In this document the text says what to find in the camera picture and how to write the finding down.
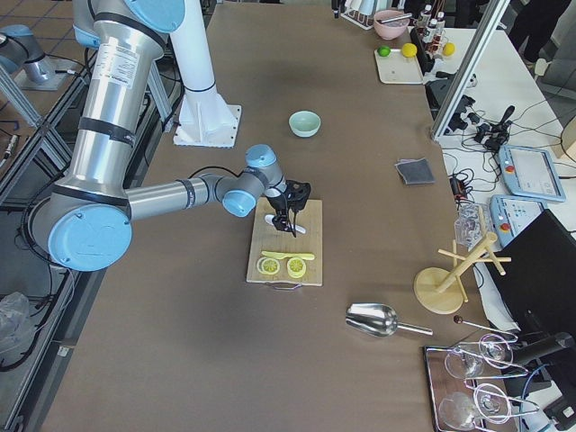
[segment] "yellow knife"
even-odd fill
[[[306,261],[311,261],[316,258],[316,256],[310,252],[291,254],[289,252],[270,252],[269,250],[263,250],[261,253],[264,257],[271,257],[276,259],[298,257],[301,259],[305,259]]]

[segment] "lime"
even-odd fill
[[[400,52],[402,53],[402,56],[409,59],[416,56],[418,48],[416,48],[416,45],[414,45],[413,43],[405,43],[404,45],[402,45],[402,49],[400,50]]]
[[[287,268],[288,275],[294,279],[300,279],[306,273],[306,263],[297,256],[288,260]]]
[[[280,271],[280,261],[269,256],[262,256],[256,263],[256,270],[262,275],[275,275]]]
[[[392,52],[392,50],[390,49],[390,47],[388,45],[382,45],[379,49],[378,49],[378,55],[380,57],[388,57],[390,56],[390,53]]]
[[[442,50],[442,54],[444,54],[447,57],[450,57],[452,54],[454,54],[456,51],[456,46],[452,43],[452,42],[447,42],[446,45],[444,46],[444,49]]]

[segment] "pink bowl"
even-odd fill
[[[379,11],[374,14],[374,29],[378,36],[380,36],[385,41],[396,39],[401,34],[406,31],[408,24],[410,24],[410,19],[405,19],[396,22],[390,22],[388,24],[380,24],[376,20],[384,20],[386,18],[392,18],[393,16],[405,14],[401,11],[395,11],[392,9],[386,11]]]

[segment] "white tray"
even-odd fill
[[[378,77],[384,84],[422,84],[423,77],[416,57],[405,58],[399,49],[392,49],[388,57],[374,50]]]

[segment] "white knife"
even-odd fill
[[[268,223],[268,224],[270,224],[270,225],[272,225],[272,226],[274,226],[274,224],[272,223],[272,219],[273,219],[273,218],[274,218],[274,215],[273,215],[273,214],[267,214],[267,215],[264,216],[265,222]],[[300,225],[296,225],[296,226],[294,226],[294,227],[295,227],[296,230],[297,230],[298,232],[300,232],[301,234],[306,234],[306,229],[305,229],[304,227],[301,227]]]

